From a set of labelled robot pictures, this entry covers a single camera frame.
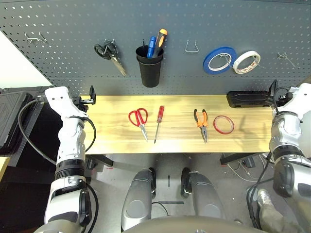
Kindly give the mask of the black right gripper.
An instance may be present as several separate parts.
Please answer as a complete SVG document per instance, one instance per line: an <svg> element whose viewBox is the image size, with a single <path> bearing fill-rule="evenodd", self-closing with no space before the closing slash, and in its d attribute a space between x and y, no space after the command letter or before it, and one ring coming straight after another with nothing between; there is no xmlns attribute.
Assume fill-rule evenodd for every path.
<svg viewBox="0 0 311 233"><path fill-rule="evenodd" d="M281 107L288 103L292 98L292 93L286 93L284 95L280 95L276 100L276 90L277 90L277 79L275 79L269 87L268 90L268 104L271 107Z"/></svg>

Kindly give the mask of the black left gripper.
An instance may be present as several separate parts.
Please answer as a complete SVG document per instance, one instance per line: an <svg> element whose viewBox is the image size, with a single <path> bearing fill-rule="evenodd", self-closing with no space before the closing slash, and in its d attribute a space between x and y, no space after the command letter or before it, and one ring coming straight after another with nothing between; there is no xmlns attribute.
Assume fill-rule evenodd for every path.
<svg viewBox="0 0 311 233"><path fill-rule="evenodd" d="M96 103L96 93L93 86L89 90L90 99L83 100L81 97L72 97L73 104L83 112L88 111L88 104L94 105Z"/></svg>

